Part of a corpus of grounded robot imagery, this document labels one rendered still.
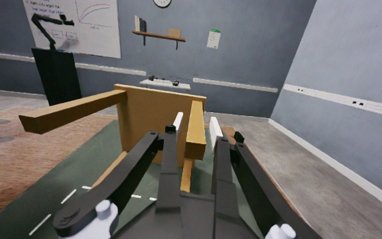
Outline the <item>small wooden stool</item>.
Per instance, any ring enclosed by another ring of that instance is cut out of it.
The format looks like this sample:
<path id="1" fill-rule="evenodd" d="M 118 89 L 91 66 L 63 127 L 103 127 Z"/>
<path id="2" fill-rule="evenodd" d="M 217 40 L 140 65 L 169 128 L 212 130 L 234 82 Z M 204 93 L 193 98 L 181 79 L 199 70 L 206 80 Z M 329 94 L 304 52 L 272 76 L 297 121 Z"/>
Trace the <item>small wooden stool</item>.
<path id="1" fill-rule="evenodd" d="M 183 167 L 180 190 L 190 192 L 191 169 L 194 169 L 195 160 L 203 161 L 206 148 L 203 117 L 206 97 L 115 84 L 114 91 L 18 116 L 26 132 L 42 135 L 115 104 L 122 154 L 90 189 L 98 185 L 149 131 L 165 134 L 165 126 L 174 123 L 182 112 L 176 157 L 177 167 Z"/>

